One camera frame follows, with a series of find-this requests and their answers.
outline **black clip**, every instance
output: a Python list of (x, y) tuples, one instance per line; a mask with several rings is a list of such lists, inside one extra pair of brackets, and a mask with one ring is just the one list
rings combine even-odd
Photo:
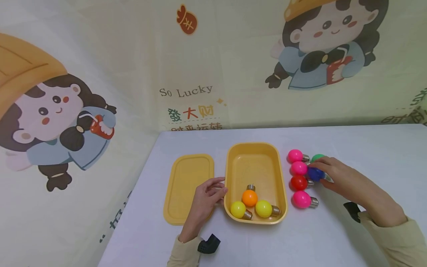
[(355, 220), (358, 223), (360, 223), (360, 218), (359, 218), (359, 215), (358, 215), (358, 213), (360, 212), (360, 209), (359, 209), (359, 207), (357, 206), (356, 203), (354, 203), (354, 202), (347, 202), (347, 203), (344, 204), (344, 208), (347, 209), (348, 213), (353, 218), (353, 220)]
[(197, 248), (197, 251), (203, 254), (212, 254), (216, 251), (221, 240), (219, 240), (214, 234), (211, 234), (207, 241), (202, 240)]

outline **cartoon girl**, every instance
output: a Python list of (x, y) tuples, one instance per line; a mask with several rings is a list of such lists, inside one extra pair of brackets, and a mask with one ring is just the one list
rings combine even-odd
[(0, 73), (6, 73), (0, 77), (0, 146), (7, 149), (6, 165), (15, 171), (37, 165), (48, 178), (48, 191), (64, 190), (72, 180), (68, 163), (87, 170), (107, 149), (116, 108), (79, 78), (58, 76), (63, 66), (31, 44), (0, 34), (0, 47), (6, 47), (0, 49)]
[(291, 76), (289, 89), (312, 90), (356, 75), (374, 61), (377, 29), (389, 0), (290, 0), (285, 11), (280, 52), (266, 79), (278, 88)]

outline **metal screw base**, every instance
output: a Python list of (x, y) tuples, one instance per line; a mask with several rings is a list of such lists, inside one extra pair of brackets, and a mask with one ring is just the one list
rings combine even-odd
[(333, 183), (332, 178), (329, 175), (327, 175), (327, 174), (325, 175), (325, 180), (328, 181), (328, 182)]
[(303, 154), (303, 155), (302, 155), (302, 161), (303, 161), (303, 162), (305, 162), (305, 161), (310, 161), (310, 157), (309, 157), (309, 156), (307, 156), (307, 155), (305, 155), (305, 154)]
[(271, 216), (279, 216), (280, 215), (280, 209), (278, 206), (272, 206), (273, 211), (271, 212)]
[(243, 220), (252, 220), (252, 212), (246, 210), (245, 214), (242, 217)]
[(307, 179), (307, 182), (308, 182), (307, 188), (314, 186), (314, 181), (312, 179)]
[(319, 201), (315, 197), (311, 197), (311, 205), (310, 208), (317, 208), (319, 206)]
[(252, 190), (252, 191), (255, 191), (255, 185), (248, 185), (248, 186), (246, 187), (246, 190)]

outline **white tablecloth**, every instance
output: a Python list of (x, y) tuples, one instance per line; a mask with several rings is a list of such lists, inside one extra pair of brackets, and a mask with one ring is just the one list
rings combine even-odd
[[(215, 176), (224, 176), (228, 149), (240, 142), (268, 142), (280, 152), (288, 199), (290, 164), (286, 156), (300, 149), (313, 156), (333, 156), (358, 169), (402, 205), (427, 233), (427, 127), (422, 125), (339, 126), (220, 131), (163, 132), (132, 192), (99, 264), (100, 267), (165, 266), (182, 226), (169, 225), (163, 204), (174, 161), (206, 153)], [(200, 266), (388, 266), (362, 225), (353, 221), (344, 198), (321, 185), (307, 189), (319, 199), (316, 209), (290, 204), (283, 222), (259, 226), (233, 221), (217, 208), (201, 232), (221, 244), (202, 255)]]

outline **printed wall backdrop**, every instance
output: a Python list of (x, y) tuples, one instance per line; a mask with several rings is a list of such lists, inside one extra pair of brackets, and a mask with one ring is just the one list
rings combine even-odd
[(96, 266), (160, 131), (426, 125), (426, 12), (422, 0), (1, 1), (0, 265)]
[(422, 1), (151, 5), (163, 130), (403, 123), (425, 98)]

